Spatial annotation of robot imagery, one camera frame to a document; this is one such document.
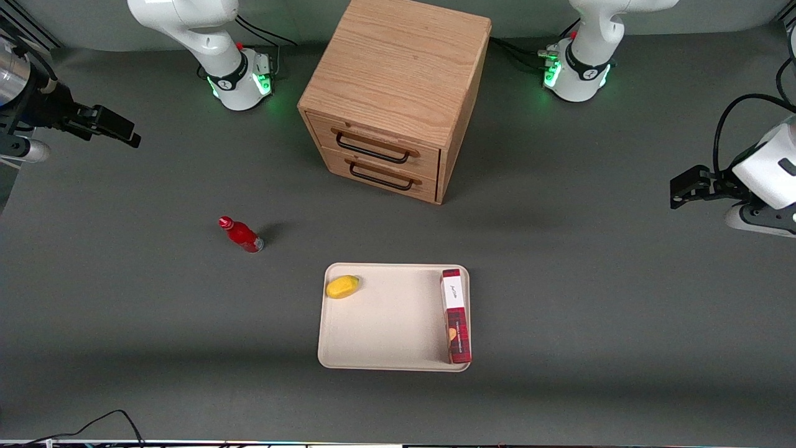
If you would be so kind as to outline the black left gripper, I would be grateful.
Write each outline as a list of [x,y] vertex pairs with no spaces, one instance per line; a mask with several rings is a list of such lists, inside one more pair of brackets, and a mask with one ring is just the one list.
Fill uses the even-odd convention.
[[752,193],[731,169],[711,172],[705,165],[696,165],[669,181],[669,208],[676,210],[688,202],[733,199],[751,200]]

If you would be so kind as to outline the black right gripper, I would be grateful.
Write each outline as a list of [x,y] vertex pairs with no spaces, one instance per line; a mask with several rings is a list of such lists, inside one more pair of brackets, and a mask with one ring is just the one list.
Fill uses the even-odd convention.
[[24,107],[25,124],[67,131],[86,141],[94,136],[105,136],[133,148],[139,147],[141,136],[134,132],[134,124],[130,120],[102,105],[94,105],[91,126],[88,126],[83,113],[90,108],[77,103],[67,85],[57,82],[50,93],[42,93],[49,79],[36,67],[32,68],[29,81],[34,87]]

